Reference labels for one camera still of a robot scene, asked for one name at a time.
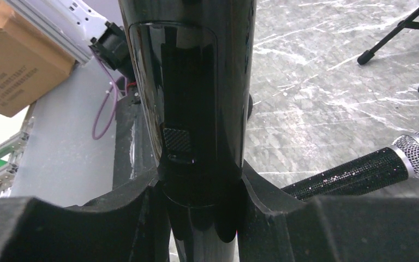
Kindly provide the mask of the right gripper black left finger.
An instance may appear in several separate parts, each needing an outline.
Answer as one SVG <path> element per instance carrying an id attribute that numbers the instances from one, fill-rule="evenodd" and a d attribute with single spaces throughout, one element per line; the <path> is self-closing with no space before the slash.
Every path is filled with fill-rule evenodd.
<path id="1" fill-rule="evenodd" d="M 169 239 L 155 170 L 82 206 L 0 198 L 0 261 L 168 261 Z"/>

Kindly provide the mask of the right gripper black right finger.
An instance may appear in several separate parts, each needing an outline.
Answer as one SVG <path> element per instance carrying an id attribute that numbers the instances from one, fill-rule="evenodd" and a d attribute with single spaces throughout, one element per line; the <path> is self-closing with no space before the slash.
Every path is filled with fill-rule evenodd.
<path id="1" fill-rule="evenodd" d="M 319 196 L 303 203 L 243 167 L 241 261 L 419 261 L 419 199 Z"/>

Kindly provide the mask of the black tripod shock-mount stand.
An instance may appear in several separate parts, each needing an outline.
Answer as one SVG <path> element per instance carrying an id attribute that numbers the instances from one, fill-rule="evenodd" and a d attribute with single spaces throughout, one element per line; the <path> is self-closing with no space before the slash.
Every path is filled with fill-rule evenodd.
<path id="1" fill-rule="evenodd" d="M 371 49 L 363 52 L 358 58 L 357 63 L 362 66 L 368 63 L 377 51 L 379 51 L 384 45 L 392 40 L 398 33 L 403 29 L 419 30 L 419 22 L 415 21 L 419 17 L 419 7 L 413 11 L 405 19 L 401 20 L 393 30 L 391 30 L 386 36 L 384 36 L 379 42 L 377 42 Z"/>

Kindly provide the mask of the black microphone orange end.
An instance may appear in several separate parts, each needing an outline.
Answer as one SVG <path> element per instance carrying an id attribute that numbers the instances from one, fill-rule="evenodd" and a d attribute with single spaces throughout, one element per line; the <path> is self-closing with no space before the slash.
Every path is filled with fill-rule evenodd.
<path id="1" fill-rule="evenodd" d="M 255 1 L 120 1 L 181 261 L 232 261 Z"/>

